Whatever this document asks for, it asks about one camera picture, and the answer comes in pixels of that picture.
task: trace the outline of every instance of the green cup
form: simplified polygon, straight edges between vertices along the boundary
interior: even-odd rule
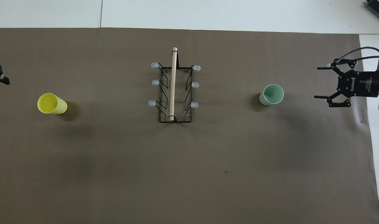
[[[283,89],[275,84],[268,85],[260,94],[260,103],[263,105],[279,104],[283,100]]]

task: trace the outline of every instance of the wooden dowel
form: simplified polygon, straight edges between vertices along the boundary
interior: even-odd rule
[[[174,120],[174,95],[175,95],[175,70],[177,69],[177,48],[173,47],[173,59],[171,65],[171,84],[170,84],[170,116],[169,120]]]

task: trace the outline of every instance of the yellow cup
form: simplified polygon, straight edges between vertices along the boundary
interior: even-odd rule
[[[67,103],[52,93],[44,93],[37,101],[37,108],[45,114],[63,114],[67,110]]]

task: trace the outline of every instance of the black cable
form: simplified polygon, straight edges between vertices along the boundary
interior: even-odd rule
[[[350,52],[348,52],[347,54],[343,55],[342,57],[340,57],[337,61],[336,61],[336,64],[337,65],[343,65],[343,64],[346,64],[348,62],[354,62],[354,61],[359,61],[359,60],[364,60],[364,59],[369,59],[369,58],[379,58],[379,55],[378,56],[370,56],[370,57],[362,57],[362,58],[357,58],[357,59],[353,59],[353,60],[350,60],[350,61],[346,61],[346,62],[343,62],[343,63],[340,63],[340,60],[342,60],[344,57],[346,57],[347,55],[355,52],[355,51],[359,51],[359,50],[362,50],[362,49],[372,49],[372,50],[375,50],[379,53],[379,49],[377,49],[376,47],[360,47],[360,48],[357,48],[357,49],[354,49]],[[377,71],[379,71],[379,60],[377,62],[377,68],[376,68]]]
[[[376,55],[376,56],[368,56],[368,57],[360,57],[360,58],[356,58],[356,59],[348,60],[348,61],[346,61],[346,62],[341,62],[341,63],[336,62],[336,64],[337,64],[337,65],[343,65],[343,64],[347,64],[347,63],[349,63],[349,62],[360,61],[360,60],[369,59],[369,58],[379,58],[379,55]]]

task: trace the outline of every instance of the brown mat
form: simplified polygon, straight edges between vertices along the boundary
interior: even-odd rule
[[[171,66],[172,47],[202,67],[190,124],[147,105],[150,64]],[[337,85],[316,67],[356,47],[348,34],[0,29],[0,223],[379,223],[365,98],[313,98]],[[272,83],[285,98],[262,106]],[[64,115],[38,111],[46,92]]]

